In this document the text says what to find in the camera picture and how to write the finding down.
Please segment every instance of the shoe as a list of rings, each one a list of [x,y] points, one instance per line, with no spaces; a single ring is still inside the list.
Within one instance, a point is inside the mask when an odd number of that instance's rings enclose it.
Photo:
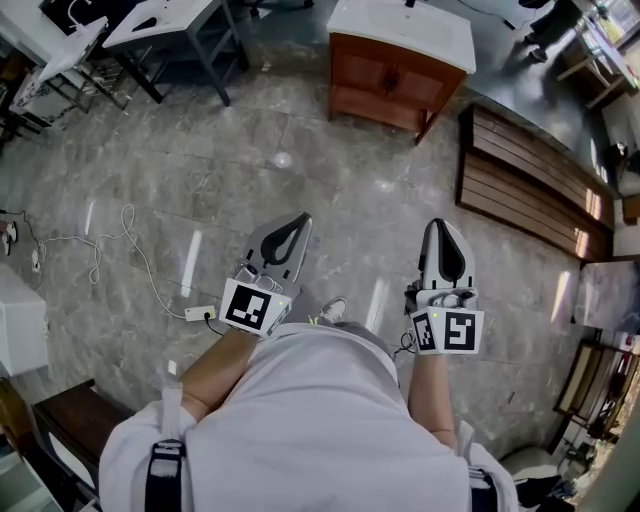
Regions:
[[[533,57],[538,62],[547,62],[547,60],[549,60],[549,57],[547,57],[547,52],[545,52],[542,48],[531,50],[531,52],[529,52],[529,55],[531,55],[531,57]]]
[[[18,241],[18,226],[16,226],[15,222],[7,224],[7,234],[14,244]]]
[[[527,44],[538,44],[538,37],[536,36],[535,32],[531,32],[530,34],[524,36],[524,42]]]
[[[344,297],[336,297],[320,310],[319,318],[324,318],[327,322],[335,324],[340,321],[346,310],[347,299]]]
[[[2,245],[4,245],[4,255],[9,256],[11,252],[11,239],[6,231],[2,233]]]

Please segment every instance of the person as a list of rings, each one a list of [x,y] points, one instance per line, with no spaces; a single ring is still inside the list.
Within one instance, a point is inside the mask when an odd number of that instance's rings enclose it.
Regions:
[[[517,510],[486,451],[481,469],[469,465],[484,449],[454,431],[446,356],[415,356],[407,406],[385,343],[340,322],[346,307],[339,297],[262,340],[228,331],[184,373],[181,395],[165,390],[114,429],[102,509],[171,510],[169,466],[151,453],[183,439],[181,510]]]
[[[5,222],[0,220],[0,238],[4,247],[4,255],[11,253],[11,244],[18,241],[18,227],[15,222]]]
[[[547,62],[547,50],[574,28],[584,13],[595,7],[595,0],[556,0],[553,8],[531,24],[531,33],[524,37],[528,44],[537,45],[529,55],[539,62]]]

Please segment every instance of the white countertop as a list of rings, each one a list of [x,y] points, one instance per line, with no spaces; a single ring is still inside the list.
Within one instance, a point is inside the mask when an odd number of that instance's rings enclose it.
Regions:
[[[340,0],[329,32],[364,37],[422,53],[468,74],[476,71],[469,20],[420,0]]]
[[[83,59],[85,52],[96,42],[98,36],[105,29],[107,21],[107,18],[102,17],[68,35],[60,49],[40,73],[39,80],[41,82],[49,80],[78,64]]]
[[[136,39],[186,30],[198,15],[214,2],[220,3],[220,0],[147,0],[141,2],[113,30],[102,46],[109,48]],[[134,28],[150,18],[156,18],[157,24],[155,26],[133,32]]]

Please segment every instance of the cabinet door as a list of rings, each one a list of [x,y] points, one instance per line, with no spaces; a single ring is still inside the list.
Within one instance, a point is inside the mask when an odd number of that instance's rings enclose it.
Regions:
[[[389,98],[438,111],[464,75],[464,71],[429,57],[401,58],[390,79]]]
[[[386,94],[396,61],[375,41],[345,40],[332,34],[331,83]]]

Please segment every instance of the white cable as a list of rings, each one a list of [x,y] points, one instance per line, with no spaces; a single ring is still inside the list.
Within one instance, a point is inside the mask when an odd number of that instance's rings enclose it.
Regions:
[[[131,222],[129,222],[129,226],[128,227],[124,223],[124,211],[127,208],[131,208]],[[162,301],[162,299],[160,298],[160,295],[158,295],[158,290],[156,289],[156,285],[153,282],[153,276],[151,275],[151,268],[149,267],[149,261],[147,260],[147,257],[142,252],[142,249],[140,249],[140,247],[138,247],[138,244],[136,244],[135,240],[129,234],[129,231],[133,227],[133,221],[135,220],[135,218],[136,218],[136,209],[134,208],[134,206],[132,204],[127,204],[120,211],[120,222],[122,223],[122,229],[124,231],[118,236],[109,235],[109,234],[100,235],[96,239],[95,242],[91,242],[91,241],[86,240],[86,239],[84,239],[82,237],[79,237],[79,236],[61,236],[61,237],[57,237],[57,238],[49,238],[48,240],[44,240],[44,241],[38,242],[38,251],[40,252],[40,259],[41,259],[41,262],[42,262],[43,272],[44,272],[45,258],[46,258],[46,255],[47,255],[47,245],[46,244],[48,244],[49,242],[56,242],[58,240],[79,240],[80,242],[82,242],[84,244],[90,245],[94,249],[94,255],[95,255],[96,264],[93,267],[93,269],[91,270],[91,272],[89,272],[89,282],[91,284],[93,284],[93,285],[96,285],[100,281],[100,263],[102,263],[102,251],[100,250],[100,247],[98,246],[98,244],[100,243],[100,240],[102,240],[103,238],[109,238],[110,240],[120,240],[123,236],[126,236],[129,240],[131,240],[131,243],[136,248],[136,250],[140,253],[140,256],[142,256],[142,259],[144,260],[144,264],[147,266],[147,273],[149,274],[149,281],[151,281],[151,286],[153,287],[153,291],[156,294],[156,298],[158,299],[158,302],[162,305],[164,310],[167,313],[169,313],[171,316],[173,316],[175,318],[181,318],[181,319],[184,320],[184,319],[186,319],[185,316],[178,315],[178,314],[174,313],[173,311],[171,311],[165,305],[165,303]]]

